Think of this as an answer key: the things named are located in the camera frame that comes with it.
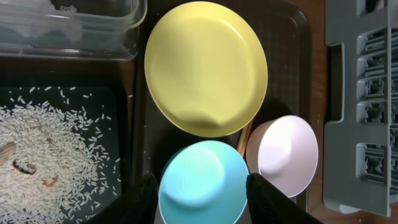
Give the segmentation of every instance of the dark tray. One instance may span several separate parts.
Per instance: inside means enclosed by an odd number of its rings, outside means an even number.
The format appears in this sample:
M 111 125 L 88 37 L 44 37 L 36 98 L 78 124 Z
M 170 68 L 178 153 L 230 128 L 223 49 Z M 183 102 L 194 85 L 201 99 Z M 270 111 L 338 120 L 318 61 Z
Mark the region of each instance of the dark tray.
M 131 152 L 128 146 L 128 131 L 127 131 L 127 96 L 122 84 L 110 75 L 98 75 L 95 73 L 55 73 L 55 72 L 40 72 L 40 73 L 7 73 L 0 75 L 0 106 L 7 106 L 12 109 L 14 105 L 24 106 L 21 102 L 17 102 L 19 96 L 22 96 L 24 101 L 28 103 L 33 101 L 33 105 L 49 101 L 50 105 L 66 110 L 81 111 L 82 106 L 87 111 L 87 117 L 95 120 L 101 117 L 104 113 L 110 116 L 112 120 L 99 120 L 93 123 L 89 130 L 78 131 L 81 135 L 88 139 L 91 136 L 96 136 L 96 126 L 100 128 L 104 136 L 98 139 L 98 144 L 102 144 L 109 153 L 110 160 L 103 161 L 107 167 L 99 169 L 106 174 L 109 189 L 103 194 L 93 194 L 92 200 L 101 203 L 101 206 L 91 211 L 90 205 L 87 203 L 81 206 L 81 211 L 76 210 L 72 212 L 75 218 L 64 220 L 64 223 L 75 223 L 77 218 L 81 218 L 83 223 L 86 222 L 85 215 L 98 214 L 113 201 L 117 196 L 113 194 L 112 186 L 115 186 L 118 197 L 122 196 L 123 192 L 128 191 L 132 187 L 133 176 L 131 175 Z M 29 93 L 32 86 L 36 89 Z M 48 91 L 44 91 L 45 87 L 52 86 Z M 64 103 L 67 98 L 60 96 L 60 90 L 70 100 L 70 104 Z M 76 86 L 75 90 L 70 90 L 70 87 Z M 83 94 L 92 96 L 89 99 L 83 97 Z M 92 190 L 92 186 L 85 187 L 85 190 Z
M 160 181 L 164 165 L 183 147 L 205 140 L 175 127 L 156 107 L 147 89 L 144 53 L 150 32 L 169 10 L 186 0 L 148 2 L 146 20 L 140 26 L 141 40 L 137 57 L 136 102 L 134 107 L 133 153 L 142 157 L 142 174 L 153 172 Z M 311 32 L 302 12 L 278 0 L 217 0 L 237 12 L 255 31 L 266 54 L 269 82 L 264 104 L 254 118 L 253 127 L 285 114 L 310 117 Z M 233 147 L 240 131 L 218 138 Z

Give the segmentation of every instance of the wooden chopstick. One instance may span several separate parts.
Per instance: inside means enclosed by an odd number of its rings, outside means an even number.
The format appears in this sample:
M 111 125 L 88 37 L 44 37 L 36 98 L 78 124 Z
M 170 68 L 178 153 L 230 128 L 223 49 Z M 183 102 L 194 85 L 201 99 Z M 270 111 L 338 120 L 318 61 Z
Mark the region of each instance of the wooden chopstick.
M 241 136 L 239 137 L 238 146 L 236 150 L 240 153 L 242 157 L 244 157 L 244 153 L 246 152 L 246 146 L 248 144 L 251 126 L 253 125 L 253 120 L 251 120 L 248 125 L 246 125 L 241 132 Z

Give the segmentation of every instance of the clear plastic container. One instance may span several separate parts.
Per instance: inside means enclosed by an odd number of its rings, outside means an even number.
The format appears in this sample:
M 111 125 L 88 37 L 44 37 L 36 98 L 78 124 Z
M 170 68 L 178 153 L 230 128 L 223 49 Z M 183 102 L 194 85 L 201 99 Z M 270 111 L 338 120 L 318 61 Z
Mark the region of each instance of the clear plastic container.
M 147 0 L 26 1 L 0 0 L 1 56 L 130 60 L 137 54 Z M 77 12 L 59 11 L 69 6 Z

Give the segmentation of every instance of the plastic container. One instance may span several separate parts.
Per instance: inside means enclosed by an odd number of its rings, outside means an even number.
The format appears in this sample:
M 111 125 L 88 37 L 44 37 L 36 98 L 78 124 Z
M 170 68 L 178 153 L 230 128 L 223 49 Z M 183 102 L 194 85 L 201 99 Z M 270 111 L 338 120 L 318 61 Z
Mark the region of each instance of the plastic container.
M 318 164 L 318 143 L 311 126 L 288 115 L 258 126 L 250 135 L 246 162 L 286 197 L 310 184 Z
M 177 152 L 159 187 L 159 210 L 167 224 L 234 224 L 248 202 L 248 167 L 230 145 L 202 141 Z
M 129 60 L 147 0 L 0 2 L 0 55 Z M 73 6 L 77 12 L 59 11 Z

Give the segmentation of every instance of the light pink bowl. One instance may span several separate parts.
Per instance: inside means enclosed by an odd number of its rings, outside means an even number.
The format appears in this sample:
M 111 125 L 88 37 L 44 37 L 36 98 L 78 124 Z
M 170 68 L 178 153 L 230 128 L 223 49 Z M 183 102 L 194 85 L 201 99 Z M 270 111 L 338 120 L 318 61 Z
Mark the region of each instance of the light pink bowl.
M 260 173 L 288 197 L 310 184 L 318 164 L 311 126 L 298 116 L 283 116 L 254 130 L 246 148 L 251 173 Z

